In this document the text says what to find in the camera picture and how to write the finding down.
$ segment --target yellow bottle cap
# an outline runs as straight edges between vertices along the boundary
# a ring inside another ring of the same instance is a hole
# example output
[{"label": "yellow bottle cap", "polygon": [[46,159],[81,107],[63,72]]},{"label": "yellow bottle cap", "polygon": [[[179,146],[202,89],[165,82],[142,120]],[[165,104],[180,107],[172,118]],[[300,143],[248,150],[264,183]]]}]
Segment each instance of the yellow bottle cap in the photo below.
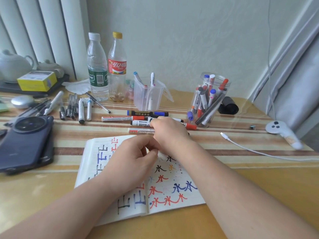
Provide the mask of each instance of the yellow bottle cap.
[{"label": "yellow bottle cap", "polygon": [[113,32],[113,38],[122,39],[123,38],[123,34],[120,33],[120,32]]}]

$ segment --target teapot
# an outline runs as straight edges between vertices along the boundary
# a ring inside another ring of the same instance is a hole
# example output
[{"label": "teapot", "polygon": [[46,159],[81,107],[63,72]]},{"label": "teapot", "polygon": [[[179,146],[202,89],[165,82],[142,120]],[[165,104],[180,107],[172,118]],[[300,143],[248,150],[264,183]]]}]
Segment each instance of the teapot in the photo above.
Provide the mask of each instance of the teapot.
[{"label": "teapot", "polygon": [[56,63],[51,63],[50,60],[45,60],[44,63],[39,62],[37,70],[54,72],[57,78],[64,76],[64,70],[61,66]]},{"label": "teapot", "polygon": [[6,83],[18,83],[17,79],[32,71],[34,60],[30,56],[22,57],[5,49],[0,53],[0,78]]}]

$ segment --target wooden desk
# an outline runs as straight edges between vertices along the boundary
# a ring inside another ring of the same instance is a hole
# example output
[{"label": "wooden desk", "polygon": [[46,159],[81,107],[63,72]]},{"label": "wooden desk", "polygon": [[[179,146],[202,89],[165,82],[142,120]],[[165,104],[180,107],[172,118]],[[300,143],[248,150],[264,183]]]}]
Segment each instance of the wooden desk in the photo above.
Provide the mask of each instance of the wooden desk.
[{"label": "wooden desk", "polygon": [[[160,110],[171,117],[186,117],[192,98],[190,92],[171,91],[174,103],[163,98]],[[10,102],[14,94],[0,94]],[[192,138],[213,156],[252,180],[265,191],[293,209],[319,229],[319,162],[291,162],[243,150],[220,136],[226,133],[235,142],[272,155],[293,158],[318,157],[305,146],[293,150],[287,142],[268,134],[265,125],[271,119],[249,101],[234,99],[240,107],[235,116],[217,114],[210,128],[189,131]],[[132,102],[105,102],[114,115],[126,115],[134,109]],[[19,111],[0,113],[0,127]],[[58,111],[52,113],[54,124],[55,161],[52,165],[20,175],[0,175],[0,232],[10,228],[74,188],[85,141],[94,137],[127,135],[125,123],[102,123],[105,115],[93,108],[92,121],[79,125],[77,121],[62,121]],[[257,130],[249,129],[257,125]],[[94,228],[89,238],[225,238],[224,233],[206,205],[191,206],[144,217],[128,219]]]}]

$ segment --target round silver object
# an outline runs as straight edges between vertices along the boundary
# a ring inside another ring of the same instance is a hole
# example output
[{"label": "round silver object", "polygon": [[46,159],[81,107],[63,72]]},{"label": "round silver object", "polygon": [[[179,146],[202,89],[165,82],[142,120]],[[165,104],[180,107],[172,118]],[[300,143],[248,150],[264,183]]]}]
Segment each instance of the round silver object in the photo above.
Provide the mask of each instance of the round silver object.
[{"label": "round silver object", "polygon": [[34,99],[32,96],[16,96],[11,100],[12,105],[18,109],[29,108]]}]

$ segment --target notebook page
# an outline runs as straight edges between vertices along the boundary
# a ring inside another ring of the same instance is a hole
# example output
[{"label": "notebook page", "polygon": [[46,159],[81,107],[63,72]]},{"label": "notebook page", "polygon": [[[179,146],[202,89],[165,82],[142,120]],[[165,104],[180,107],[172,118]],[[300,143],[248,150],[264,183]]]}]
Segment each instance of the notebook page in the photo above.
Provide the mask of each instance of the notebook page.
[{"label": "notebook page", "polygon": [[[83,153],[82,161],[84,162],[81,161],[79,169],[81,174],[78,174],[76,186],[101,173],[122,141],[130,137],[133,137],[133,135],[89,140],[86,145],[91,146],[91,148],[89,150],[85,148]],[[145,186],[142,184],[114,201],[102,215],[97,225],[124,220],[146,213],[146,192]]]},{"label": "notebook page", "polygon": [[146,195],[150,214],[205,203],[186,170],[162,153],[147,180]]}]

